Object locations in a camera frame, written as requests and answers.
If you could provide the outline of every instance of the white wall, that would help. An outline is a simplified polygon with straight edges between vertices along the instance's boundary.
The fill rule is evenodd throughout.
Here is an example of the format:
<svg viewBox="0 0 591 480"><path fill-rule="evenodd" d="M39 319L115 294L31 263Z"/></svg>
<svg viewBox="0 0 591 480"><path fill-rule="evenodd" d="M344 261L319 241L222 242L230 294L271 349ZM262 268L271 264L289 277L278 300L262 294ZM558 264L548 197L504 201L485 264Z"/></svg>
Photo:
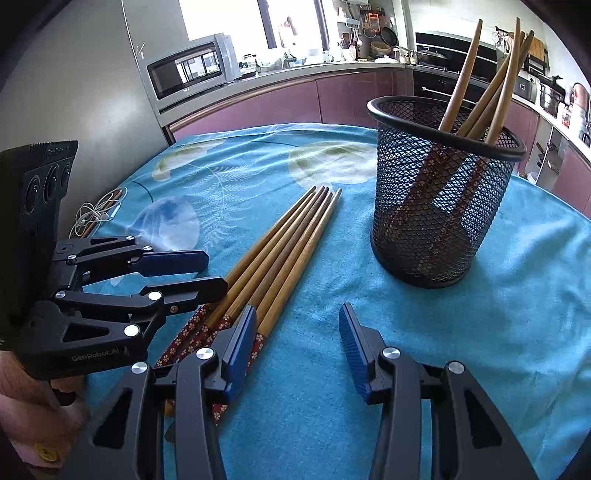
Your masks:
<svg viewBox="0 0 591 480"><path fill-rule="evenodd" d="M167 143L148 102L121 0L76 0L39 32L0 91L0 150L78 140L60 236Z"/></svg>
<svg viewBox="0 0 591 480"><path fill-rule="evenodd" d="M548 48L548 60L550 62L550 70L547 72L548 76L560 75L564 78L564 80L559 80L558 83L567 89L567 96L573 84L577 82L582 83L588 92L591 91L589 89L589 81L585 78L576 61L556 33L554 33L554 30L544 24L544 31L546 46Z"/></svg>
<svg viewBox="0 0 591 480"><path fill-rule="evenodd" d="M408 0L415 32L439 31L472 38L482 19L480 40L494 44L495 26L512 32L515 18L521 29L535 31L545 43L544 23L521 0Z"/></svg>

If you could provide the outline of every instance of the blue tablecloth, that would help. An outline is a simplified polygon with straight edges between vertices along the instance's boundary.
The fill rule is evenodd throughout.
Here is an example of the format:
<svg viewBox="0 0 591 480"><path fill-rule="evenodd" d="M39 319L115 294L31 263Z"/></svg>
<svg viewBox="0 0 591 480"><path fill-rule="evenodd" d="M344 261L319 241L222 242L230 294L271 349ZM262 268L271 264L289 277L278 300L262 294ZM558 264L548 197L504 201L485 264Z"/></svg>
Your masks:
<svg viewBox="0 0 591 480"><path fill-rule="evenodd" d="M367 478L380 407L357 395L343 354L337 315L349 301L361 323L415 360L464 362L540 478L554 480L591 427L591 222L512 177L465 279L442 290L408 286L382 269L369 244L375 144L375 130L317 124L190 137L123 183L128 197L96 235L136 235L159 250L203 248L206 274L225 275L309 186L342 187L314 257L219 429L228 478ZM128 275L93 291L132 294L145 283ZM152 363L187 318L169 317L150 347ZM121 373L89 377L91 408ZM430 420L423 423L421 477L428 478ZM172 479L172 445L165 456Z"/></svg>

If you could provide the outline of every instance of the pot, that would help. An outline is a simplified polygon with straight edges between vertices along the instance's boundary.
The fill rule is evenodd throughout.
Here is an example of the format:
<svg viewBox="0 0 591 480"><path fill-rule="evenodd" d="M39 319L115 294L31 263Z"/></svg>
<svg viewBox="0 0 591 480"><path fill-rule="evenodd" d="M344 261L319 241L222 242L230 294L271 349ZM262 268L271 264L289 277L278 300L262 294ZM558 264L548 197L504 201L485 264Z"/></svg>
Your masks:
<svg viewBox="0 0 591 480"><path fill-rule="evenodd" d="M419 63L426 63L427 65L433 65L441 69L446 69L449 66L447 57L436 51L419 50L417 57Z"/></svg>

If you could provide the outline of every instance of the countertop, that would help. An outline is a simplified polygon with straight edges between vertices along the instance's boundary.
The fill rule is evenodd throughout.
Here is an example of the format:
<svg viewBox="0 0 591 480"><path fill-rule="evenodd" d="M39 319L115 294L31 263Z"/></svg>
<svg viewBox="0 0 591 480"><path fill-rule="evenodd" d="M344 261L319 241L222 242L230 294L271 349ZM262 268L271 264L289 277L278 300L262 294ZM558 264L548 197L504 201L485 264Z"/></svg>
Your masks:
<svg viewBox="0 0 591 480"><path fill-rule="evenodd" d="M315 65L308 65L302 67L296 67L287 70L278 70L276 72L268 72L259 74L249 79L237 80L229 83L211 92L205 93L200 96L196 96L187 102L181 103L165 112L160 113L159 122L162 127L170 125L179 119L190 115L193 112L197 112L209 106L212 106L218 102L229 99L231 97L240 95L251 90L257 90L266 86L270 86L274 83L287 82L290 80L301 79L309 76L330 74L336 72L359 72L364 70L373 69L392 69L392 68L410 68L420 72L432 73L435 75L444 76L451 79L457 79L458 74L454 72L444 72L439 69L432 67L426 67L421 65L406 65L403 63L374 63L368 62L336 62L336 63L320 63ZM475 79L471 79L470 83L475 86L486 88L488 86L485 82L480 82ZM554 118L547 113L539 103L529 102L517 95L513 96L513 100L519 102L522 105L532 109L540 115L544 120L550 123L555 129L557 129L564 137L566 137L581 155L587 159L587 162L591 166L591 149L585 145L578 136L578 133L566 128L562 122L557 118Z"/></svg>

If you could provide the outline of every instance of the pink cabinet door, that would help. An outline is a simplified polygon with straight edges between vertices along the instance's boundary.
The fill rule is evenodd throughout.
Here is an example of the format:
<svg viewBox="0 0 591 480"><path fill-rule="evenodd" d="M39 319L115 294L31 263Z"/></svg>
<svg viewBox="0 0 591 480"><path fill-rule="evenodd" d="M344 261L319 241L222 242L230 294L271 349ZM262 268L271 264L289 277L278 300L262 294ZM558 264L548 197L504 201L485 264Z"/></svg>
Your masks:
<svg viewBox="0 0 591 480"><path fill-rule="evenodd" d="M180 128L174 133L174 139L295 122L322 122L314 80L263 93L218 110Z"/></svg>
<svg viewBox="0 0 591 480"><path fill-rule="evenodd" d="M587 206L583 210L583 215L587 218L591 218L591 197L589 197L589 200L587 201Z"/></svg>
<svg viewBox="0 0 591 480"><path fill-rule="evenodd" d="M376 128L367 104L377 97L403 95L407 78L402 69L376 69L316 80L320 112L325 124Z"/></svg>
<svg viewBox="0 0 591 480"><path fill-rule="evenodd" d="M570 146L566 148L564 153L564 161L554 188L552 188L552 193L579 212L583 212L589 203L591 167Z"/></svg>
<svg viewBox="0 0 591 480"><path fill-rule="evenodd" d="M367 110L368 102L377 97L374 72L317 79L316 85L323 123L376 128Z"/></svg>
<svg viewBox="0 0 591 480"><path fill-rule="evenodd" d="M511 102L505 126L511 130L525 144L527 153L519 164L519 171L525 170L525 165L534 146L535 134L538 128L539 115L517 102Z"/></svg>

